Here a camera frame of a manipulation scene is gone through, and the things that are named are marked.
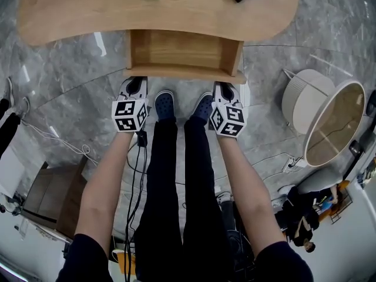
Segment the wooden drawer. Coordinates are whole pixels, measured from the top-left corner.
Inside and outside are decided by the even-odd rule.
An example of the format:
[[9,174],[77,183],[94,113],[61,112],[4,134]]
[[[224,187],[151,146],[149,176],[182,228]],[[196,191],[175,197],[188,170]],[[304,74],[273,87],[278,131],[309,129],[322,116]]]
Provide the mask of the wooden drawer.
[[125,75],[246,83],[239,70],[243,41],[142,29],[126,31],[125,38]]

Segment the person's left forearm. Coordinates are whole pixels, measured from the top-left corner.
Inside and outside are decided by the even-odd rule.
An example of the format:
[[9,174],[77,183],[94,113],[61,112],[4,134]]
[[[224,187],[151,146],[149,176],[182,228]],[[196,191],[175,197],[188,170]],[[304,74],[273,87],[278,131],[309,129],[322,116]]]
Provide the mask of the person's left forearm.
[[94,239],[106,255],[109,254],[122,175],[132,138],[130,132],[116,134],[82,194],[75,233]]

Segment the wooden coffee table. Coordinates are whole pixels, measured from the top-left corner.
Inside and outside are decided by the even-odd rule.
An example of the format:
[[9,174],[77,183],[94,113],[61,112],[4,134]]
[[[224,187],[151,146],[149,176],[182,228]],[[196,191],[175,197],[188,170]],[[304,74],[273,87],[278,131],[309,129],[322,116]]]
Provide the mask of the wooden coffee table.
[[39,46],[87,33],[156,29],[263,41],[294,19],[299,0],[19,0],[17,30]]

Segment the dark sink cabinet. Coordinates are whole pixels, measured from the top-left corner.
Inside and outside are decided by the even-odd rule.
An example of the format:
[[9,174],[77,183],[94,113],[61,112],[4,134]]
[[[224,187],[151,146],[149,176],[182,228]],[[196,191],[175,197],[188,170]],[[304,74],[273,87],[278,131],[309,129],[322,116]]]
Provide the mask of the dark sink cabinet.
[[25,167],[9,147],[0,157],[0,211],[21,216],[47,235],[71,242],[86,184],[82,172],[88,158],[77,164],[51,167],[44,162],[25,195],[18,187]]

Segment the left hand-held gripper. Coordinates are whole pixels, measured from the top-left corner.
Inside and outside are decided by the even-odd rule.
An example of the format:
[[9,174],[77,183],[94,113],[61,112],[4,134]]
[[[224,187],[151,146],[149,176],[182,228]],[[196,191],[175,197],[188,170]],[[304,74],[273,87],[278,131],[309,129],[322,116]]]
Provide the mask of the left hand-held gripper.
[[112,102],[112,121],[118,132],[139,132],[143,128],[149,100],[126,96],[146,97],[147,84],[147,76],[130,76],[121,84],[120,95]]

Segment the orange metal rack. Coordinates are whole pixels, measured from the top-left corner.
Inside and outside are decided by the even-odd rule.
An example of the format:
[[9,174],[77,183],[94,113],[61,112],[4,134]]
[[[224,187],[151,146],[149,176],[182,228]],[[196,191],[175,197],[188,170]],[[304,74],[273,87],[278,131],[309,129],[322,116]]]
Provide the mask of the orange metal rack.
[[337,185],[337,204],[330,203],[332,198],[325,199],[323,203],[320,204],[321,209],[318,212],[318,221],[320,223],[326,218],[331,220],[331,224],[336,223],[341,218],[341,213],[353,203],[350,193],[347,190],[349,183],[348,180],[344,180]]

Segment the white wall counter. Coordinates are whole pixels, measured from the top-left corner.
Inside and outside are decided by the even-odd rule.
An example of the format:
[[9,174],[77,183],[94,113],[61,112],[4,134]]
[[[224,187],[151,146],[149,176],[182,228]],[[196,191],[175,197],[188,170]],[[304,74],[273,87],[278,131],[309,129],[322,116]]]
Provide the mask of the white wall counter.
[[371,218],[376,222],[376,153],[363,155],[352,169],[348,179],[362,198]]

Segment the person's left blue shoe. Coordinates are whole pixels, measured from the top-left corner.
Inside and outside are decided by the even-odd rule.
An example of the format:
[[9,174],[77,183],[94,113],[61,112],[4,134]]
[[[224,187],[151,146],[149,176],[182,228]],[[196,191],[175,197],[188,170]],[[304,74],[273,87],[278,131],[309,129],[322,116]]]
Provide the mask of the person's left blue shoe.
[[163,120],[176,121],[174,95],[171,91],[163,90],[156,95],[155,111],[159,122]]

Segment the person's black trousers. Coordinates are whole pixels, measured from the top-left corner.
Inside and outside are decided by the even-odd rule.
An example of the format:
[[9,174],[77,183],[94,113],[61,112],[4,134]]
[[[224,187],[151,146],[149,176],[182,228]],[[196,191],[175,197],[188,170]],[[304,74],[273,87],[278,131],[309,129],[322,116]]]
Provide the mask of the person's black trousers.
[[136,276],[141,282],[230,282],[233,258],[214,193],[206,121],[184,124],[186,223],[179,225],[176,191],[177,125],[155,124],[147,169],[147,198],[135,233]]

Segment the person's dark shirt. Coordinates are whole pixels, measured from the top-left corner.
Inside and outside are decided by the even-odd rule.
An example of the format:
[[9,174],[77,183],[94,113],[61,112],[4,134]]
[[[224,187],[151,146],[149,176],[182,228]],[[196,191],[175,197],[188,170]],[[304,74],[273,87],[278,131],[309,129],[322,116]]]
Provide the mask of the person's dark shirt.
[[[285,241],[264,248],[256,257],[256,282],[314,282],[308,264]],[[185,261],[170,268],[171,282],[228,282],[220,269],[209,263]],[[113,282],[108,270],[108,258],[91,237],[78,234],[56,282]]]

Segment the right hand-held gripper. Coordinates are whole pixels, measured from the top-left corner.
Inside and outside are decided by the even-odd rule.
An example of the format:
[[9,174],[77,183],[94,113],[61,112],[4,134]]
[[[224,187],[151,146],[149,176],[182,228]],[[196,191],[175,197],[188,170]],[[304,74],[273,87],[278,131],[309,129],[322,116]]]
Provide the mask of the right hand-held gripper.
[[218,136],[237,138],[246,127],[238,90],[231,83],[215,81],[213,100],[209,129]]

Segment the person's blue shoe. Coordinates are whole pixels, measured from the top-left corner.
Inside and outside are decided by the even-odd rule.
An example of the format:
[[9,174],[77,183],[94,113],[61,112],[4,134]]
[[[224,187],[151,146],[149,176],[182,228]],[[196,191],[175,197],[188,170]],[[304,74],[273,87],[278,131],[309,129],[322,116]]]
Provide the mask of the person's blue shoe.
[[213,94],[211,92],[205,92],[202,94],[197,101],[190,118],[199,118],[207,122],[212,113],[212,101]]
[[174,95],[171,91],[163,90],[156,95],[155,111],[159,122],[163,120],[176,121]]

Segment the small black bin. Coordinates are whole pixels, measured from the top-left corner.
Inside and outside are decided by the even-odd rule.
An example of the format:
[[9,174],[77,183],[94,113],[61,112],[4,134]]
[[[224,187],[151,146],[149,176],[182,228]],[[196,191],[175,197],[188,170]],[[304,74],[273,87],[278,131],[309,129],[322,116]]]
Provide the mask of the small black bin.
[[355,158],[360,158],[364,153],[364,148],[357,140],[353,140],[350,143],[349,150]]

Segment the person's right blue shoe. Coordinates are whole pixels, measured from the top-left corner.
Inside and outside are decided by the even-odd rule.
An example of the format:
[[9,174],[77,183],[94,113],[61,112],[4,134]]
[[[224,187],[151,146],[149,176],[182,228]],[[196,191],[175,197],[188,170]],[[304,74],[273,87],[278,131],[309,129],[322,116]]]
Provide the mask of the person's right blue shoe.
[[197,101],[190,118],[199,118],[207,122],[212,113],[212,101],[213,94],[211,92],[205,92],[202,94]]

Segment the person's right forearm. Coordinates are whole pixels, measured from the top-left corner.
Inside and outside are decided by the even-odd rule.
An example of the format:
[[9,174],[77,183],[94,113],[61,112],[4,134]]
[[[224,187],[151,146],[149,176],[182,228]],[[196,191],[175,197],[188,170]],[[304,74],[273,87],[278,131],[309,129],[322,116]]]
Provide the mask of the person's right forearm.
[[219,136],[218,142],[239,215],[255,256],[285,238],[274,216],[265,184],[249,163],[236,139]]

